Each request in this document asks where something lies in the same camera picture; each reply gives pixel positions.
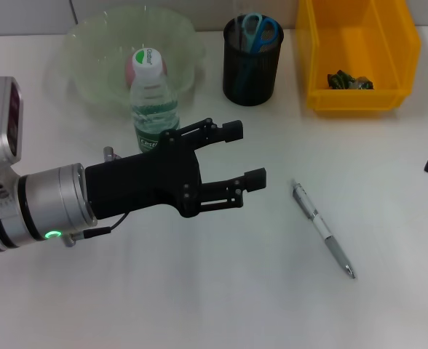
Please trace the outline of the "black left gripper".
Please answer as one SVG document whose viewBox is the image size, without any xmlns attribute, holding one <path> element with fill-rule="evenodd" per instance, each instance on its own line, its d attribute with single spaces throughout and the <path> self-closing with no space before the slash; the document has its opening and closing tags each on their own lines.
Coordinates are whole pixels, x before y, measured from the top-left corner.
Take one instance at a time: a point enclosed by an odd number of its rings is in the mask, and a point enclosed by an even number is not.
<svg viewBox="0 0 428 349">
<path fill-rule="evenodd" d="M 266 187 L 266 170 L 202 184 L 194 150 L 242 138 L 240 120 L 218 126 L 208 118 L 166 131 L 155 149 L 147 153 L 87 167 L 87 201 L 99 220 L 160 204 L 174 207 L 185 218 L 241 208 L 245 190 L 249 193 Z"/>
</svg>

